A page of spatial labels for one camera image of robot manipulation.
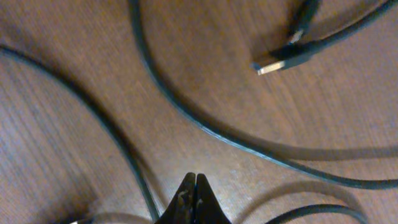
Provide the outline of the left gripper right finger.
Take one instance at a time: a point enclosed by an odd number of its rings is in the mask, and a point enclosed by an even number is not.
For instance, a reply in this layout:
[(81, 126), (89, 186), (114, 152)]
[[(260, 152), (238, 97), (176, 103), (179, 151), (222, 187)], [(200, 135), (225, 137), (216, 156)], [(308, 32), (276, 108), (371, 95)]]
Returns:
[(204, 174), (197, 175), (196, 224), (231, 224), (230, 220), (222, 211), (214, 192)]

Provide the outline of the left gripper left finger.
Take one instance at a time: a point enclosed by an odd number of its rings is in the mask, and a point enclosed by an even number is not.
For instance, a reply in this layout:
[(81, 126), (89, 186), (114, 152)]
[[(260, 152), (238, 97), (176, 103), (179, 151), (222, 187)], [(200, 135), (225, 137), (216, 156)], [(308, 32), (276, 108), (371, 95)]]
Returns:
[(185, 175), (172, 201), (155, 224), (191, 224), (193, 219), (193, 199), (196, 175)]

